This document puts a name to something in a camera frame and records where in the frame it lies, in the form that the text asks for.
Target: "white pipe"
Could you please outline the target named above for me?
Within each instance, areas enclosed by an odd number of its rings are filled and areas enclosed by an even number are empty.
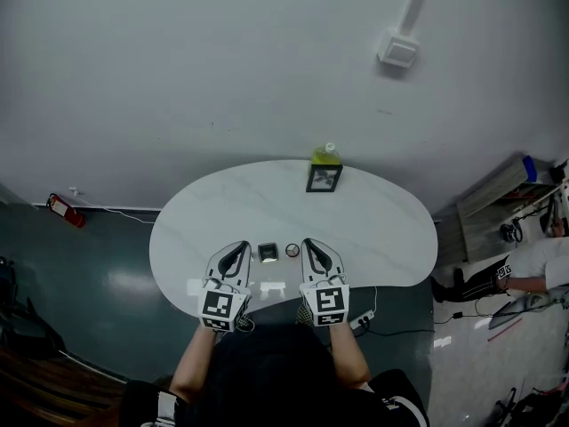
[[[399,34],[403,36],[409,36],[415,21],[419,17],[419,12],[425,0],[407,0],[407,5],[405,6],[405,11],[403,13],[403,18],[399,23]]]

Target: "picture frame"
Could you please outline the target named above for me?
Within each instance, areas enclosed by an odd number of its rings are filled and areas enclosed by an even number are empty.
[[[343,165],[310,165],[307,193],[333,193]]]

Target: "tiled floor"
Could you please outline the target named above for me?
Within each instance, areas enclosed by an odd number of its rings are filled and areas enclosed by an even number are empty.
[[[497,259],[464,268],[465,278]],[[450,269],[440,270],[437,278],[451,285],[451,274]],[[484,298],[478,311],[493,314],[510,300],[505,294]],[[457,311],[477,314],[474,302],[444,302],[435,303],[433,316],[443,322]],[[557,385],[567,361],[569,310],[554,305],[543,312],[526,312],[493,330],[488,323],[489,318],[461,318],[435,325],[431,425],[482,426],[494,403],[505,399],[511,388],[517,388],[518,401],[532,388]]]
[[[76,229],[47,210],[0,206],[0,255],[15,261],[19,299],[29,296],[68,349],[120,375],[153,381],[173,373],[197,320],[158,289],[148,262],[152,226],[111,213],[87,212]],[[378,332],[432,328],[429,281],[378,290]],[[373,307],[373,288],[352,290],[350,313]],[[300,300],[254,312],[257,324],[291,323]],[[324,328],[317,330],[328,343]],[[403,369],[429,401],[432,334],[359,339],[374,375]]]

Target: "gray floor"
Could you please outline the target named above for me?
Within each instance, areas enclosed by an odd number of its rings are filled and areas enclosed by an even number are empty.
[[[68,349],[99,367],[153,381],[171,374],[197,326],[160,293],[148,262],[151,225],[105,212],[85,212],[76,229],[45,209],[0,206],[0,255],[15,262],[18,298],[30,297]],[[144,215],[149,221],[154,217]],[[350,316],[373,307],[373,288],[350,293]],[[255,312],[257,324],[293,322],[298,301]],[[429,281],[380,287],[372,330],[431,329]],[[317,330],[324,343],[324,328]],[[358,339],[374,375],[403,369],[429,400],[429,333]]]

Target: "black cable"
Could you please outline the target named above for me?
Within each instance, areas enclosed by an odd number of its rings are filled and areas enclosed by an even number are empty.
[[[362,327],[364,328],[364,332],[359,333],[358,335],[354,335],[354,337],[358,338],[361,337],[362,335],[366,335],[368,332],[370,332],[370,322],[366,321],[364,325],[362,325]]]
[[[553,301],[550,303],[546,303],[545,305],[540,305],[539,307],[531,307],[529,309],[525,309],[522,311],[510,311],[510,312],[506,312],[506,313],[494,313],[494,314],[486,314],[486,313],[479,313],[478,309],[476,309],[477,311],[477,315],[463,315],[461,311],[457,311],[456,313],[454,313],[449,319],[447,319],[446,321],[442,322],[442,323],[435,323],[435,324],[446,324],[448,323],[451,319],[460,319],[460,318],[501,318],[501,317],[511,317],[511,316],[515,316],[515,315],[521,315],[522,313],[526,313],[528,311],[535,311],[535,310],[541,310],[541,309],[546,309],[548,307],[551,307],[552,305],[556,305],[558,303],[563,303],[562,301]]]
[[[512,222],[519,222],[520,220],[525,220],[527,217],[535,217],[535,216],[539,215],[541,211],[544,211],[548,207],[549,207],[549,205],[546,205],[545,207],[542,207],[541,209],[535,209],[533,212],[526,213],[525,215],[522,215],[521,217],[515,217],[512,220]]]
[[[500,291],[498,291],[497,293],[487,294],[487,295],[485,295],[485,296],[483,296],[483,297],[479,297],[478,299],[475,300],[475,302],[474,302],[474,311],[477,313],[477,315],[482,316],[482,313],[480,313],[480,312],[478,311],[478,303],[479,303],[482,299],[487,299],[487,298],[489,298],[489,297],[494,297],[494,296],[497,295],[497,294],[505,294],[505,295],[507,295],[507,296],[509,297],[509,294],[508,294],[508,282],[509,282],[509,277],[506,277],[506,285],[505,285]]]
[[[454,317],[450,317],[449,319],[447,319],[446,321],[443,321],[442,323],[433,323],[433,324],[446,324],[448,323],[451,319],[453,319]]]

